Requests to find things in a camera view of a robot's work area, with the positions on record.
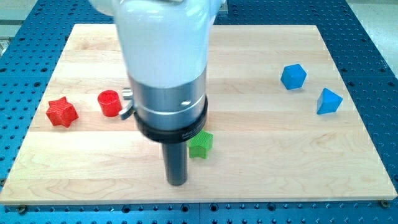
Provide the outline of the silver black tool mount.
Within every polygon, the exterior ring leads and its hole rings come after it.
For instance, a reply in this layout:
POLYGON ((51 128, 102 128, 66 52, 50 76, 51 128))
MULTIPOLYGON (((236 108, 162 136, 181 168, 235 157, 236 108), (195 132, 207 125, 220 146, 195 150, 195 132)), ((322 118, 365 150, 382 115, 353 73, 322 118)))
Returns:
POLYGON ((206 70, 187 83, 172 88, 153 87, 129 77, 130 103, 119 112, 122 120, 133 116, 139 131, 162 144, 188 141, 204 127, 208 111, 206 70))

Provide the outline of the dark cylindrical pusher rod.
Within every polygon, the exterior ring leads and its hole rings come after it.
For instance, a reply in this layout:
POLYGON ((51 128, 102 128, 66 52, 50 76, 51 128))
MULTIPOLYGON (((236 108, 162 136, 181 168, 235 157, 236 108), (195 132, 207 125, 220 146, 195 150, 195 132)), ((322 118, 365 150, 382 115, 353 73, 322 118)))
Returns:
POLYGON ((162 144, 167 182, 173 186, 187 181, 187 143, 162 144))

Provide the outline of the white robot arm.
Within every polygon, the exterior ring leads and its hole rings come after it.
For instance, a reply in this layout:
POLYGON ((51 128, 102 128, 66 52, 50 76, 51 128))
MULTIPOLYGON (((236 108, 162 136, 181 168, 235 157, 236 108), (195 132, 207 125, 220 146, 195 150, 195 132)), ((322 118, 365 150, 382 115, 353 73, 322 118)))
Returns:
POLYGON ((117 28, 132 96, 120 117, 162 145, 169 184, 187 181, 187 142, 206 123, 212 0, 90 0, 117 28))

